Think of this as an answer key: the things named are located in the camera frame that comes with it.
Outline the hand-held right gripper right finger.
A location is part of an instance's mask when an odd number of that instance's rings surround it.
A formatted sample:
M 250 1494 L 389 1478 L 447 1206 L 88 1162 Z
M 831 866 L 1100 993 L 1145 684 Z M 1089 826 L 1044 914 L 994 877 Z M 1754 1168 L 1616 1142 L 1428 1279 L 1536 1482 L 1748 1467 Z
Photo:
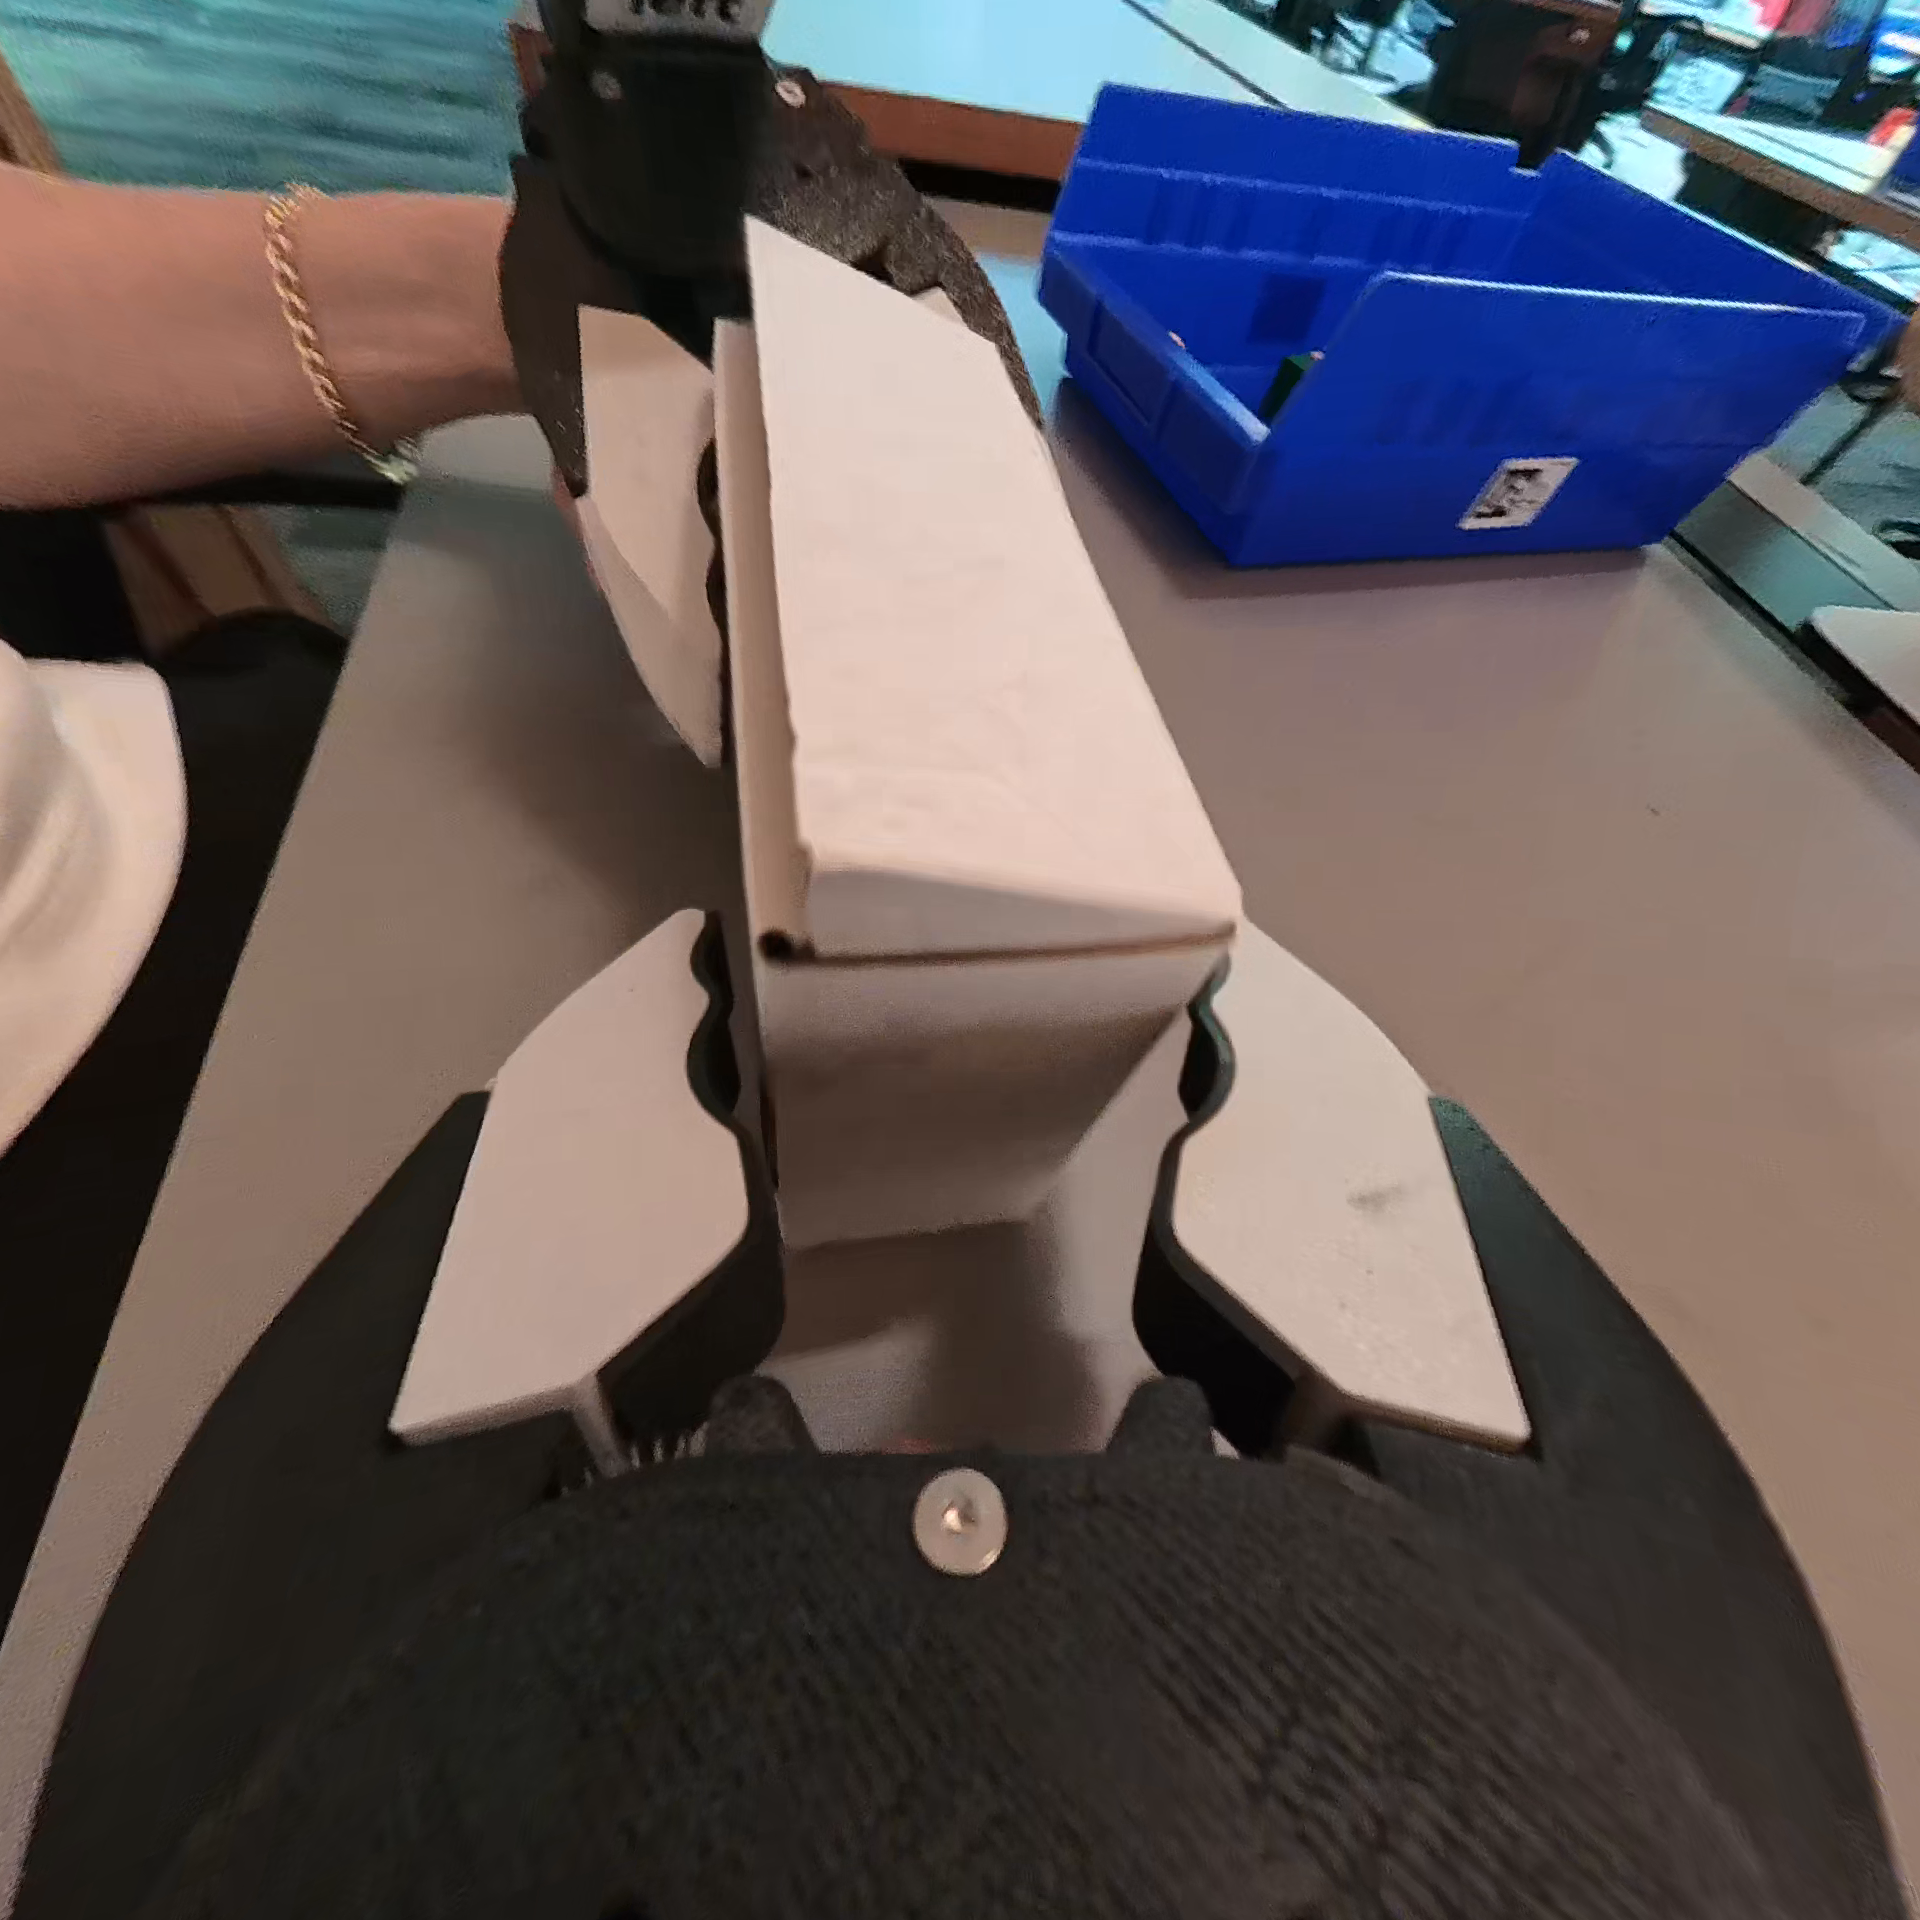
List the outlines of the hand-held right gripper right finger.
M 1226 1451 L 1351 1425 L 1496 1456 L 1534 1431 L 1431 1093 L 1264 931 L 1189 1004 L 1181 1128 L 1144 1232 L 1136 1332 Z

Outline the person's white shirt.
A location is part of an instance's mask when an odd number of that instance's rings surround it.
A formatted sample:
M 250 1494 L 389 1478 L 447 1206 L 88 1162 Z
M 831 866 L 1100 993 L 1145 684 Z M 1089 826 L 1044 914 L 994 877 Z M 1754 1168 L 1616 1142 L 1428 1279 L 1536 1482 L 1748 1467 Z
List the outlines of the person's white shirt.
M 176 894 L 188 774 L 146 664 L 2 646 L 2 1149 L 132 990 Z

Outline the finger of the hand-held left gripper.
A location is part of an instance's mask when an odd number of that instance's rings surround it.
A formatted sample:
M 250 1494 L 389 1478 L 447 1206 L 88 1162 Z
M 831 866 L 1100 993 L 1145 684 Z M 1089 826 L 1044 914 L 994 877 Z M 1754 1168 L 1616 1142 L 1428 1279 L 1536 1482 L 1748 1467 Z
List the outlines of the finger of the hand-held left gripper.
M 708 600 L 715 543 L 699 502 L 714 373 L 646 317 L 578 316 L 590 574 L 666 723 L 708 770 L 724 759 L 724 640 Z

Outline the white desk with wooden edge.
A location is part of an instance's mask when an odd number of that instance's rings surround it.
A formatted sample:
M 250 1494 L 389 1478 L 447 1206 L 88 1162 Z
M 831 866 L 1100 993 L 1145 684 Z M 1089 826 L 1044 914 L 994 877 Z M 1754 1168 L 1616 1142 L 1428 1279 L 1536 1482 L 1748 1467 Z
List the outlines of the white desk with wooden edge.
M 1109 84 L 1419 122 L 1220 3 L 778 3 L 763 49 L 889 157 L 995 178 L 1061 182 Z

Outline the pale background desk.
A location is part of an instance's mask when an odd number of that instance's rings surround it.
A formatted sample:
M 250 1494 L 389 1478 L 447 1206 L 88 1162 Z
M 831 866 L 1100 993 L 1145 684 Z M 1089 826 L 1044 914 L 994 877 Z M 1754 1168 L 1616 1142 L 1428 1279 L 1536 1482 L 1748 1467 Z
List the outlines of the pale background desk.
M 1918 185 L 1895 168 L 1918 157 L 1854 132 L 1793 128 L 1730 113 L 1648 104 L 1646 133 L 1683 152 L 1678 204 L 1778 234 L 1777 248 L 1809 245 L 1811 232 L 1862 229 L 1918 248 Z

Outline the person's black trousers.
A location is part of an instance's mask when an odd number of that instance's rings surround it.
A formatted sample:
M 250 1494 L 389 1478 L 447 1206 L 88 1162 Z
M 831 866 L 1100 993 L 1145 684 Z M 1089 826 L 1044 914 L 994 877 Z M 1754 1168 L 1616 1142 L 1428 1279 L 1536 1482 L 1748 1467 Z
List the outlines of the person's black trousers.
M 153 668 L 188 774 L 176 894 L 132 990 L 2 1149 L 2 1612 L 10 1615 L 146 1233 L 190 1094 L 347 660 L 294 612 L 206 618 L 140 650 L 105 516 L 2 514 L 2 643 Z

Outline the person's left forearm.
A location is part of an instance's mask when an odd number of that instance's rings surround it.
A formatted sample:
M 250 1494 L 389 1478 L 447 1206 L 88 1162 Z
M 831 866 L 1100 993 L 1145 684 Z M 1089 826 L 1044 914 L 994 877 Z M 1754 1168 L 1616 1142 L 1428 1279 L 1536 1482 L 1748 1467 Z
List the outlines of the person's left forearm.
M 2 165 L 2 504 L 58 510 L 345 448 L 270 265 L 265 196 Z

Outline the black office chair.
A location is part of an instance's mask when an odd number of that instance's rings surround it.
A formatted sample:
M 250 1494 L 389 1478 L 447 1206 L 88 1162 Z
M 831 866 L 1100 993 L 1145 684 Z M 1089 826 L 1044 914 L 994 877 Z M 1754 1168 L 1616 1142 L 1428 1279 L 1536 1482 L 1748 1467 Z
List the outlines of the black office chair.
M 1451 3 L 1428 77 L 1399 104 L 1441 132 L 1509 138 L 1539 168 L 1646 104 L 1670 30 L 1639 3 Z

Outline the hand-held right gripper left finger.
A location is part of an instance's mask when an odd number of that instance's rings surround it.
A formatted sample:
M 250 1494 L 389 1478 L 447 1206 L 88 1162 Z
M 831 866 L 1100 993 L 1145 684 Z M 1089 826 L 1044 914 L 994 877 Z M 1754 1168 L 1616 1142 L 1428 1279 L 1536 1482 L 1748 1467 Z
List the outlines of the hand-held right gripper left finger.
M 780 1228 L 736 1113 L 719 914 L 659 922 L 495 1074 L 387 1429 L 562 1415 L 683 1451 L 783 1324 Z

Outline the blue plastic bin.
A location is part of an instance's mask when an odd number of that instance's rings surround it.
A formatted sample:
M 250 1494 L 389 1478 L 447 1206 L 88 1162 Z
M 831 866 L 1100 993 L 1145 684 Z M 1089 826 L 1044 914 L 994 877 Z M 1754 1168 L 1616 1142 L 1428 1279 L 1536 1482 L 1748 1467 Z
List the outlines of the blue plastic bin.
M 1571 154 L 1124 84 L 1077 141 L 1038 301 L 1242 568 L 1662 543 L 1905 328 Z

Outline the person's left hand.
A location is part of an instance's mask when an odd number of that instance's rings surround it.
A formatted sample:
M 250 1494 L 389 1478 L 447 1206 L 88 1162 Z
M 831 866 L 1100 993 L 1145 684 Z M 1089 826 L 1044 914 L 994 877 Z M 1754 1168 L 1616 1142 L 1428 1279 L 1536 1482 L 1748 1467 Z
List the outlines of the person's left hand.
M 469 196 L 302 205 L 292 248 L 324 368 L 375 451 L 521 412 L 500 293 L 507 225 L 505 201 Z

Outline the white cardboard box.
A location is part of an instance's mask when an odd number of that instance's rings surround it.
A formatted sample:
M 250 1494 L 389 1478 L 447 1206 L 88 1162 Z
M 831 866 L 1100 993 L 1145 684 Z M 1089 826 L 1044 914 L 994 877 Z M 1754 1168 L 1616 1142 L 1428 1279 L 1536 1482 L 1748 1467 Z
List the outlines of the white cardboard box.
M 1240 882 L 995 347 L 743 232 L 714 404 L 780 1232 L 1018 1221 L 1228 955 Z

